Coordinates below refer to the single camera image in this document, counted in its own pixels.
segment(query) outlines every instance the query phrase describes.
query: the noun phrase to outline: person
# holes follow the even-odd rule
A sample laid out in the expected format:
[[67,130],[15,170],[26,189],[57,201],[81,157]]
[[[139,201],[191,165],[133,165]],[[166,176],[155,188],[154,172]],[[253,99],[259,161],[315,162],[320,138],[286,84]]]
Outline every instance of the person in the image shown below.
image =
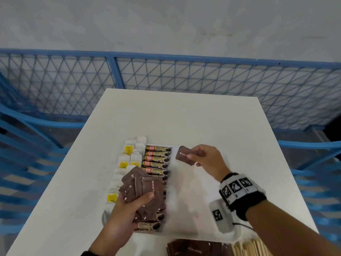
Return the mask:
[[[196,155],[187,157],[218,182],[231,173],[217,148],[198,145],[193,150]],[[114,256],[133,234],[135,211],[153,198],[154,194],[150,192],[127,204],[119,196],[108,223],[83,255]],[[267,199],[247,209],[245,216],[274,256],[341,255],[339,247]]]

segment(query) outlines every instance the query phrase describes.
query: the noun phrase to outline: forearm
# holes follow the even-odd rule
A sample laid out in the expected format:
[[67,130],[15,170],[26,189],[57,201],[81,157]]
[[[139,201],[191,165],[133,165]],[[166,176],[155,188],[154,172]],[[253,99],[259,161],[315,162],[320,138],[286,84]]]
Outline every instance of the forearm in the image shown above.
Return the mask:
[[341,250],[268,200],[250,207],[246,218],[274,256],[334,256]]

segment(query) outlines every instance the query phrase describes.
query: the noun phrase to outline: hand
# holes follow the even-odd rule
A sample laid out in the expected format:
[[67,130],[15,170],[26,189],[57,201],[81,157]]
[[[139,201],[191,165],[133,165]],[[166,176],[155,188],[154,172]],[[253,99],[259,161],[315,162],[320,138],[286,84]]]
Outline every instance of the hand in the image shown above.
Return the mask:
[[202,166],[217,181],[221,182],[226,175],[231,173],[221,153],[214,146],[197,145],[192,150],[196,151],[198,155],[189,154],[187,157],[197,162],[196,166]]
[[154,198],[153,192],[148,192],[131,203],[126,203],[121,195],[105,227],[89,248],[99,256],[114,256],[133,234],[136,224],[133,224],[135,211]]

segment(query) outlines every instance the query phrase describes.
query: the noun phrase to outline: table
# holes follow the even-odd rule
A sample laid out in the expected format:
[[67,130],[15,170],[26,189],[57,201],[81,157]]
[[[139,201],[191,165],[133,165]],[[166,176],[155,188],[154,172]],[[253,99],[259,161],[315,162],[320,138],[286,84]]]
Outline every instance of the table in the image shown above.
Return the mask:
[[[155,144],[217,146],[232,171],[317,231],[257,98],[107,89],[7,256],[87,250],[102,228],[102,198],[121,146],[143,135]],[[134,234],[119,254],[165,255],[170,240]]]

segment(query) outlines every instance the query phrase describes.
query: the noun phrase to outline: person's left hand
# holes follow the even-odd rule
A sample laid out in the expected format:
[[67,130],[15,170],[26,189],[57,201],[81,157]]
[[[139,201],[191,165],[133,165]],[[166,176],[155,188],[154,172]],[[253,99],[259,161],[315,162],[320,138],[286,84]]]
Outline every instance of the person's left hand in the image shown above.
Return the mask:
[[89,248],[99,256],[113,256],[123,247],[133,234],[136,224],[133,224],[135,211],[154,198],[153,192],[148,192],[131,203],[125,203],[119,195],[108,223],[102,229]]

